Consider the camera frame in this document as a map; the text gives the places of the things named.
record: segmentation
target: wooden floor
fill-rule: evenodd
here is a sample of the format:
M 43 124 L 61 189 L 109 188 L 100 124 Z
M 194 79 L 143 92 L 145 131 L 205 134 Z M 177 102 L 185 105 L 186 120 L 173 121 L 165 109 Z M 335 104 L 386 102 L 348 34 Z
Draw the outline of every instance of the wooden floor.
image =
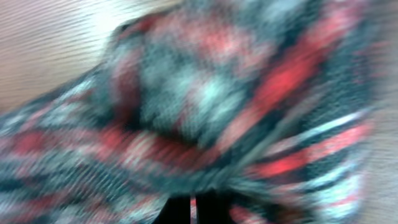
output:
M 93 67 L 120 23 L 168 0 L 0 0 L 0 114 Z M 381 19 L 391 40 L 383 57 L 381 109 L 368 195 L 359 224 L 398 223 L 398 1 Z

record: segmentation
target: red stripe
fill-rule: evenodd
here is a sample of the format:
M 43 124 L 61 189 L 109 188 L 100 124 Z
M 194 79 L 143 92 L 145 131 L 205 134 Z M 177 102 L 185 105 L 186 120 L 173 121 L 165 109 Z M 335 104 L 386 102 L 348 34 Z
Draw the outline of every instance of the red stripe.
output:
M 279 161 L 253 166 L 253 168 L 248 170 L 248 173 L 250 175 L 256 174 L 261 178 L 292 171 L 357 143 L 367 135 L 369 130 L 370 125 L 368 124 L 356 126 L 330 139 L 291 154 Z
M 330 45 L 358 22 L 359 13 L 353 13 L 357 7 L 358 3 L 347 7 L 336 6 L 335 2 L 325 6 L 325 9 L 333 8 L 333 11 L 329 11 L 324 19 L 306 32 L 281 65 L 271 71 L 257 89 L 248 107 L 226 128 L 217 143 L 221 152 L 232 146 L 276 104 L 315 74 L 317 65 L 332 50 Z
M 99 133 L 100 141 L 110 151 L 116 151 L 124 139 L 124 133 L 119 128 L 106 128 Z
M 256 90 L 254 99 L 226 128 L 215 147 L 203 152 L 196 147 L 188 147 L 170 140 L 165 141 L 158 137 L 148 153 L 151 156 L 147 158 L 160 159 L 165 165 L 184 169 L 199 169 L 214 162 L 271 109 L 316 74 L 317 65 L 332 50 L 330 47 L 332 43 L 342 38 L 357 22 L 357 18 L 352 15 L 352 8 L 355 6 L 355 4 L 351 5 L 349 10 L 346 10 L 345 6 L 333 8 L 332 12 L 329 11 L 324 19 L 305 33 L 298 44 L 289 50 L 282 63 L 267 75 L 262 85 Z M 166 156 L 156 157 L 155 155 L 159 153 Z M 276 175 L 300 167 L 309 162 L 308 159 L 303 160 L 305 156 L 288 157 L 275 164 L 269 164 L 267 167 L 272 168 L 273 171 L 269 173 L 265 171 L 262 175 Z
M 45 151 L 45 143 L 48 136 L 43 131 L 34 131 L 23 133 L 15 137 L 15 146 L 13 152 L 18 155 L 35 154 Z
M 324 206 L 324 208 L 331 208 L 331 207 L 337 207 L 337 206 L 341 206 L 341 205 L 347 205 L 349 203 L 353 203 L 356 202 L 360 199 L 361 197 L 359 196 L 359 194 L 357 192 L 345 197 L 343 200 L 339 200 L 337 202 L 333 202 L 330 203 L 326 206 Z

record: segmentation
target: knitted fabric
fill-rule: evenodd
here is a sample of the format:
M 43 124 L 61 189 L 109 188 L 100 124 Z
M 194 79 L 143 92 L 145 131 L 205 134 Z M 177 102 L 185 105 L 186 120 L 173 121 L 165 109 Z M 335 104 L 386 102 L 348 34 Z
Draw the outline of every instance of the knitted fabric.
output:
M 152 223 L 180 195 L 195 222 L 209 190 L 235 223 L 354 223 L 368 8 L 189 0 L 119 27 L 98 66 L 0 117 L 1 223 Z

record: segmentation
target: plaid scarf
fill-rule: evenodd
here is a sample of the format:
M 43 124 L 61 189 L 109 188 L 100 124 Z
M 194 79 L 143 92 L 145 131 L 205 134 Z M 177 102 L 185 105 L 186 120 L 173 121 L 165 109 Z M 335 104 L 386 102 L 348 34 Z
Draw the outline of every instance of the plaid scarf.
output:
M 233 223 L 352 223 L 368 8 L 189 0 L 118 27 L 98 66 L 0 117 L 1 223 L 153 223 L 181 195 L 194 223 L 211 190 Z

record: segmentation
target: plaid shirt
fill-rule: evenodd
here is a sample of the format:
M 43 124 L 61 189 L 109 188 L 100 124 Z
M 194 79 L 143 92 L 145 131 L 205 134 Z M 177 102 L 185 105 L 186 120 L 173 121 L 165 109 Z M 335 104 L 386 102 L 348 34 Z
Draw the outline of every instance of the plaid shirt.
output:
M 0 117 L 1 223 L 152 223 L 178 195 L 194 223 L 214 189 L 235 223 L 354 222 L 368 4 L 190 0 L 121 26 L 100 65 Z

